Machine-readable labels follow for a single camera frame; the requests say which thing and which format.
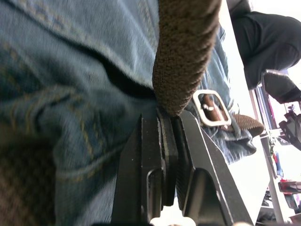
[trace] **denim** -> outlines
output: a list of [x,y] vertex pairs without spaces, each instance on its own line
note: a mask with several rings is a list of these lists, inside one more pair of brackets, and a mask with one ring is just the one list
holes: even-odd
[[[0,123],[52,144],[57,225],[111,219],[118,155],[139,115],[157,106],[158,22],[155,0],[0,0]],[[199,88],[235,113],[224,35]],[[199,119],[192,102],[187,110]],[[233,127],[205,128],[228,164],[255,151]]]

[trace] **brown fabric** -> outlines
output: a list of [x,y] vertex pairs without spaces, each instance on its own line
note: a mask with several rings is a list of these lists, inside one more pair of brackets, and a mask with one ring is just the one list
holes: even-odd
[[54,224],[54,195],[50,147],[0,147],[0,225]]
[[[260,135],[264,131],[264,125],[258,122],[257,120],[242,114],[233,115],[238,127],[242,130],[247,129],[252,137]],[[222,130],[227,132],[233,132],[234,129],[232,126],[222,127]]]
[[221,0],[159,0],[160,37],[153,87],[160,105],[179,115],[200,84],[219,26]]

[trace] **silver buckle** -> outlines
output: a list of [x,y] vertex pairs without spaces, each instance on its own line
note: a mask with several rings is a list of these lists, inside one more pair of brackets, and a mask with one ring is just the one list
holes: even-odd
[[[220,121],[212,121],[209,118],[207,118],[204,109],[207,110],[214,110],[214,109],[210,109],[210,107],[206,104],[201,104],[198,96],[200,94],[211,94],[217,97],[217,99],[220,102],[220,106],[222,107],[222,111],[224,111],[225,115],[226,115],[226,119],[224,120],[220,120]],[[224,102],[222,101],[221,96],[214,90],[209,90],[209,89],[201,89],[201,90],[197,90],[194,94],[193,94],[193,101],[198,109],[198,113],[199,116],[201,118],[201,121],[203,122],[204,125],[208,126],[208,127],[219,127],[219,126],[230,126],[231,125],[231,118],[229,115],[229,112],[224,104]]]

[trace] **black plastic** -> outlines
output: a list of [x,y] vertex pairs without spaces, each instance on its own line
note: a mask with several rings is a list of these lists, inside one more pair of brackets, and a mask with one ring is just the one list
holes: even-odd
[[158,109],[157,113],[161,125],[161,147],[165,164],[162,202],[165,206],[172,206],[174,204],[175,182],[177,178],[178,151],[170,117],[163,109]]
[[301,91],[287,74],[266,70],[262,73],[262,80],[265,91],[280,104],[301,101]]
[[140,117],[121,152],[112,223],[149,223],[162,208],[163,166],[157,118]]
[[296,115],[294,112],[285,114],[287,121],[279,123],[279,127],[284,132],[288,141],[296,148],[301,150],[301,115]]
[[196,224],[252,224],[223,154],[195,117],[184,111],[174,119],[173,128],[179,152],[177,192],[183,215]]

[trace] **black pants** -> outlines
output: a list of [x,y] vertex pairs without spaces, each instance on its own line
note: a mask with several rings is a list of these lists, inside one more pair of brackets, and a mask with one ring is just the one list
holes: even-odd
[[285,70],[301,58],[301,23],[291,17],[251,12],[232,21],[249,89],[266,69]]

